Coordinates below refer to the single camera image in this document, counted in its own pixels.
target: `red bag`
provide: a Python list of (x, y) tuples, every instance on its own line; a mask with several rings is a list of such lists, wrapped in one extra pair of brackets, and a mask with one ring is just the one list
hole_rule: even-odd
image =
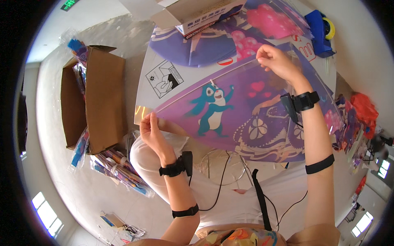
[(352, 95), (350, 102), (356, 109), (356, 117), (365, 123), (376, 120), (379, 115), (367, 95), (362, 93)]
[(357, 93), (351, 96), (351, 104), (356, 109), (356, 117), (365, 123), (366, 129), (364, 135), (368, 139), (372, 139), (375, 134), (376, 118), (379, 113), (367, 95)]

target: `blue rabbit print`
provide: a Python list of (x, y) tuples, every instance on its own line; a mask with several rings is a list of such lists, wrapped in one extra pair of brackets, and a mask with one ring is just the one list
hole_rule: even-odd
[(206, 132), (214, 130), (219, 137), (228, 137), (227, 135), (222, 135), (221, 116), (225, 110), (234, 109), (233, 105), (227, 104), (234, 92), (234, 85), (230, 85), (230, 89), (229, 94), (225, 96), (223, 89), (213, 83), (207, 84), (203, 86), (201, 96), (191, 101), (191, 103), (197, 105), (186, 114), (187, 116), (199, 115), (208, 103), (208, 110), (198, 120), (200, 125), (198, 129), (199, 136), (205, 136)]

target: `open cardboard box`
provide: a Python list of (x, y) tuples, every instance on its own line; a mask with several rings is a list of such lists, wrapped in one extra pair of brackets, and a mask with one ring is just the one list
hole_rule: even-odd
[(72, 67), (75, 58), (63, 67), (61, 116), (67, 148), (74, 149), (83, 130), (89, 130), (91, 155), (122, 141), (127, 134), (123, 71), (125, 59), (110, 54), (114, 47), (91, 45), (86, 67), (85, 101)]
[(156, 0), (164, 9), (151, 20), (161, 29), (176, 27), (190, 38), (217, 21), (239, 13), (246, 0)]

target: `purple kite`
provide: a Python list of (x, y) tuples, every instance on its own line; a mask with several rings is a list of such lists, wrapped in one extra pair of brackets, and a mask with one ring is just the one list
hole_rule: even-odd
[[(320, 107), (330, 122), (327, 127), (331, 129), (331, 123), (341, 121), (332, 91), (291, 43), (276, 47), (318, 92)], [(265, 72), (251, 55), (195, 83), (154, 111), (196, 140), (235, 151), (246, 160), (302, 161), (303, 129), (291, 121), (280, 101), (280, 96), (287, 92), (293, 94), (293, 88), (272, 71)]]

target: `hand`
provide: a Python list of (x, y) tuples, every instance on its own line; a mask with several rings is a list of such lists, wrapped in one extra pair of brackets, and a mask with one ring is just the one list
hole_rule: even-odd
[(159, 130), (156, 113), (145, 116), (139, 125), (142, 141), (144, 141), (159, 156), (162, 166), (174, 163), (174, 148), (167, 142)]
[(256, 59), (265, 67), (265, 71), (272, 70), (277, 76), (293, 85), (294, 79), (303, 77), (299, 69), (283, 54), (280, 49), (263, 44), (257, 51)]
[(257, 105), (253, 111), (252, 111), (252, 115), (258, 115), (258, 113), (260, 113), (260, 108), (261, 108), (261, 104)]

